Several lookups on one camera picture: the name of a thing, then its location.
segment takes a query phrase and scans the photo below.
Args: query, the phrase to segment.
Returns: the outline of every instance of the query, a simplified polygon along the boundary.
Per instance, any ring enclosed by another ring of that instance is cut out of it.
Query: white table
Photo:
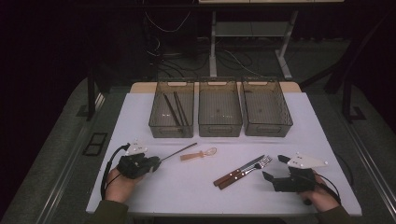
[[[176,155],[166,161],[153,174],[147,174],[135,188],[127,202],[129,212],[139,216],[196,216],[196,217],[285,217],[315,213],[313,206],[303,204],[293,192],[275,192],[272,183],[254,171],[224,190],[213,181],[262,154],[274,160],[264,168],[274,177],[287,177],[288,167],[277,160],[277,155],[292,157],[296,152],[325,160],[327,167],[316,171],[329,178],[340,191],[343,206],[352,216],[361,216],[361,207],[348,185],[318,118],[305,93],[285,92],[285,99],[292,116],[293,126],[285,138],[245,136],[233,138],[201,138],[198,134],[197,113],[194,137],[188,139],[154,139],[149,129],[149,115],[154,93],[153,84],[137,85],[136,93],[127,94],[118,122],[111,137],[108,150],[92,195],[87,212],[92,213],[101,201],[100,185],[107,161],[114,151],[135,139],[146,144],[146,156],[164,158],[191,144],[198,143],[181,154],[198,152],[216,147],[213,157],[192,161],[180,161]],[[198,94],[195,96],[198,108]],[[120,156],[114,159],[118,164]]]

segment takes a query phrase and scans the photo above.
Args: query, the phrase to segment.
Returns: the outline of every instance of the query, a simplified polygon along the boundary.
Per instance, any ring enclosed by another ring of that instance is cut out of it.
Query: wire mesh basket
[[[234,77],[201,77],[198,124],[201,137],[238,137],[242,113]]]
[[[242,77],[245,135],[285,137],[293,125],[276,77]]]
[[[148,126],[154,138],[192,138],[195,78],[157,82]]]

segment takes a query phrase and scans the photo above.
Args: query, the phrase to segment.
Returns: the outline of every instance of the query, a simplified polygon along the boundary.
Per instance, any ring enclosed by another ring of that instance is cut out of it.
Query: human hand
[[[105,200],[125,203],[131,196],[134,186],[141,179],[143,179],[143,176],[136,179],[130,179],[122,175],[117,168],[112,169],[107,176]]]
[[[315,180],[319,184],[326,185],[323,179],[319,175],[316,175],[315,171],[314,173]],[[328,191],[318,185],[315,185],[314,190],[300,192],[299,194],[304,201],[309,199],[312,204],[317,208],[318,212],[325,212],[340,205]]]

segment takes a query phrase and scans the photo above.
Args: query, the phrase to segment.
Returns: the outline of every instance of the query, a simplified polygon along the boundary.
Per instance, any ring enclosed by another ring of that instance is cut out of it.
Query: fork
[[[245,171],[240,172],[239,174],[235,175],[233,178],[230,178],[227,181],[222,182],[221,184],[219,184],[219,188],[220,189],[227,188],[228,186],[230,186],[235,181],[237,181],[237,180],[241,179],[242,177],[248,175],[250,172],[252,172],[254,170],[260,170],[260,169],[264,168],[271,160],[272,160],[272,158],[269,157],[269,156],[263,157],[261,160],[256,162],[252,167],[247,168]]]

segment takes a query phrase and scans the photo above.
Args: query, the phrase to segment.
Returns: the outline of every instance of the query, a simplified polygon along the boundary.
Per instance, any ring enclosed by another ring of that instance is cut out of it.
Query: metal utensil
[[[198,157],[203,158],[204,156],[213,156],[213,155],[215,155],[216,152],[217,152],[217,149],[215,147],[212,147],[212,148],[208,149],[205,152],[200,151],[200,152],[197,152],[197,153],[181,155],[180,159],[182,161],[187,161],[187,160],[191,160],[191,159],[198,158]]]
[[[254,164],[255,164],[256,162],[262,160],[262,158],[264,158],[264,156],[265,156],[265,155],[262,155],[262,156],[260,156],[259,158],[254,159],[253,161],[250,161],[250,162],[246,163],[245,165],[239,167],[238,169],[236,169],[236,170],[234,170],[234,171],[228,173],[227,175],[224,175],[223,177],[221,177],[221,178],[217,179],[215,182],[213,182],[213,184],[214,184],[215,186],[218,186],[219,184],[221,184],[222,182],[228,180],[229,178],[232,178],[232,177],[234,177],[235,175],[237,175],[237,174],[239,174],[239,173],[245,171],[246,169],[248,169],[248,168],[254,166]]]
[[[180,122],[179,122],[178,119],[177,119],[175,110],[174,110],[174,108],[172,107],[171,102],[169,101],[169,98],[166,96],[165,93],[163,94],[163,97],[165,98],[166,104],[167,104],[168,107],[169,107],[169,110],[170,110],[170,112],[171,112],[172,118],[173,118],[174,121],[175,121],[175,124],[176,124],[177,126],[180,126]]]
[[[260,169],[264,168],[271,160],[272,160],[272,158],[269,157],[269,156],[262,157],[259,161],[256,161],[252,166],[244,169],[243,171],[239,172],[238,174],[236,174],[236,175],[228,178],[227,180],[219,183],[219,188],[220,189],[227,188],[232,183],[234,183],[237,180],[240,180],[244,176],[248,175],[250,172],[252,172],[254,170],[260,170]]]
[[[189,145],[189,146],[187,146],[187,147],[183,147],[181,150],[179,150],[179,151],[177,151],[177,152],[175,152],[175,153],[173,153],[173,154],[171,154],[171,155],[169,155],[169,156],[163,158],[163,159],[160,160],[160,161],[164,161],[164,160],[168,159],[169,157],[175,156],[177,153],[179,153],[179,152],[181,152],[181,151],[184,151],[184,150],[186,150],[186,149],[189,148],[189,147],[193,147],[193,146],[195,146],[195,145],[197,145],[197,144],[198,144],[198,143],[192,143],[191,145]]]

